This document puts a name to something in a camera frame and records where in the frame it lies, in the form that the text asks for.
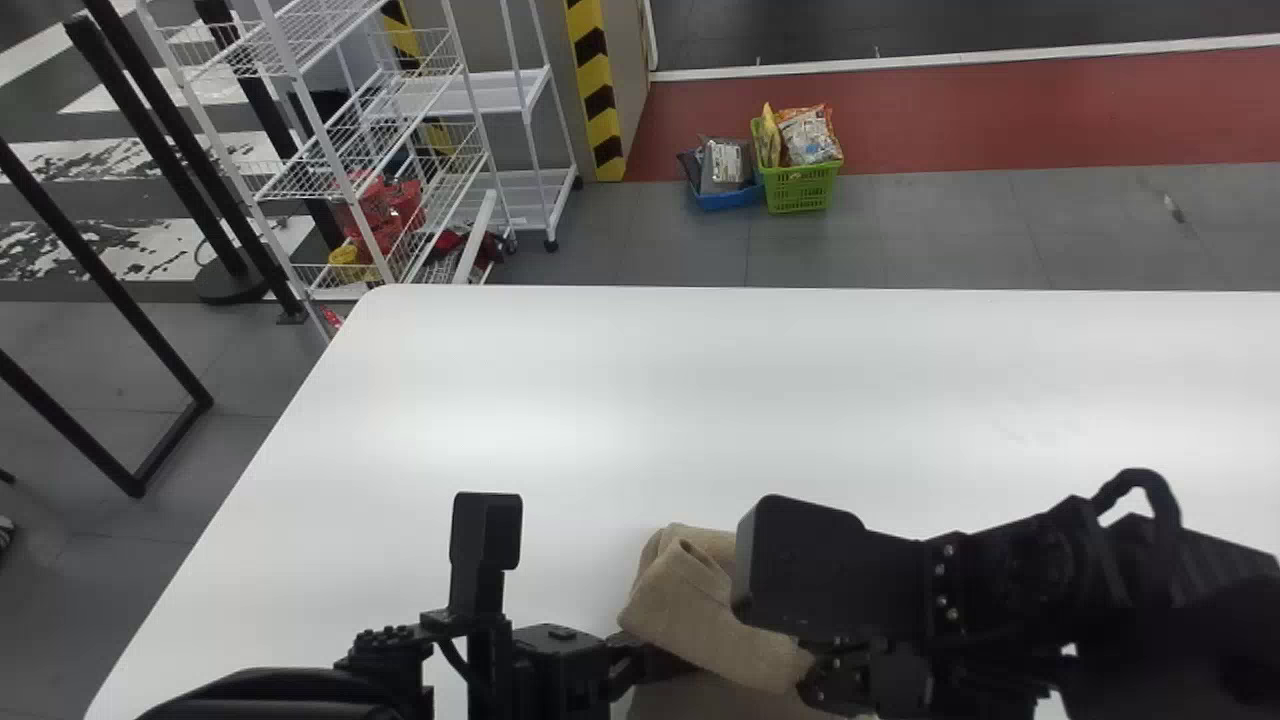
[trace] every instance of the white trim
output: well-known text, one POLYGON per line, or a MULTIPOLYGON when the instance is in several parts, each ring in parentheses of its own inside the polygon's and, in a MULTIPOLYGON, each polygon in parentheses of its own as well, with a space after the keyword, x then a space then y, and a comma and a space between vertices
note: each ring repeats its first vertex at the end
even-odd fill
POLYGON ((929 68, 945 65, 982 65, 988 63, 1021 63, 1060 58, 1112 58, 1119 55, 1157 55, 1164 53, 1203 53, 1206 50, 1238 50, 1280 45, 1280 32, 1234 35, 1228 37, 1196 37, 1190 40, 1152 40, 1147 42, 1111 42, 1070 45, 1064 47, 1030 47, 1025 50, 989 50, 984 53, 942 53, 938 55, 906 55, 902 58, 863 58, 858 60, 823 60, 819 63, 786 63, 778 65, 739 65, 696 70, 659 70, 649 73, 649 82, 686 82, 744 77, 797 76, 814 73, 854 73, 893 68, 929 68))

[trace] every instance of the black cable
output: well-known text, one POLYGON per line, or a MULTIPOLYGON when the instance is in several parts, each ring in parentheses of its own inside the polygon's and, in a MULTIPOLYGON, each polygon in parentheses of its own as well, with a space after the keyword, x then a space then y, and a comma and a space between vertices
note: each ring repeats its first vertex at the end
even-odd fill
POLYGON ((462 676, 467 685, 481 691, 485 697, 489 697, 489 684, 477 678, 471 666, 467 665, 467 661, 462 660, 462 653, 453 644, 453 638, 444 638, 438 641, 436 644, 440 646, 440 655, 449 661, 449 665, 462 676))
POLYGON ((1183 511, 1178 507, 1174 492, 1160 473, 1146 468, 1121 470, 1107 480, 1089 501, 1093 511, 1101 516, 1115 507, 1117 500, 1134 488, 1147 493, 1155 525, 1155 547, 1151 562, 1144 565, 1147 587, 1143 588, 1151 609, 1169 607, 1172 603, 1174 562, 1178 555, 1178 534, 1183 527, 1183 511))

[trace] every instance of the red floor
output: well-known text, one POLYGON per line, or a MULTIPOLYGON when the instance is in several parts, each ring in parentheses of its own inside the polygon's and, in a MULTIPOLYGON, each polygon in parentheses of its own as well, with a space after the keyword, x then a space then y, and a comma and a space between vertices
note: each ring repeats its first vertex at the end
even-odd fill
POLYGON ((1280 47, 653 83, 627 181, 680 179, 698 133, 835 109, 845 173, 1280 160, 1280 47))

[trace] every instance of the blue basket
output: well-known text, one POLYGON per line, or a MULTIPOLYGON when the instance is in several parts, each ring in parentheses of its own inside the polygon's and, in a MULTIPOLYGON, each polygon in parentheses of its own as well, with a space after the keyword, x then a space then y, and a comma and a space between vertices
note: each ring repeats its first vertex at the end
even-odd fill
MULTIPOLYGON (((686 152, 681 152, 681 155, 689 155, 691 158, 692 152, 692 150, 687 150, 686 152)), ((684 160, 681 160, 681 165, 685 165, 684 160)), ((758 177, 751 178, 753 184, 749 184, 742 190, 717 192, 713 195, 699 195, 698 191, 694 190, 694 178, 691 173, 692 169, 685 165, 685 177, 689 181, 689 193, 694 196, 694 201, 698 202, 698 206, 703 210, 712 211, 728 210, 730 208, 745 208, 764 200, 764 186, 760 184, 760 178, 758 177)))

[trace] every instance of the stanchion base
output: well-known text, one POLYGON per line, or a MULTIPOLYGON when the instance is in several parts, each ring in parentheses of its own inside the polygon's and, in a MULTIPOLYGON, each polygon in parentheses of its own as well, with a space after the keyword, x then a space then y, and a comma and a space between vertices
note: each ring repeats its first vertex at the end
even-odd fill
POLYGON ((266 295, 266 279, 257 272, 243 247, 237 249, 247 270, 243 275, 227 272, 223 261, 214 259, 196 273, 196 297, 205 305, 237 305, 256 302, 266 295))

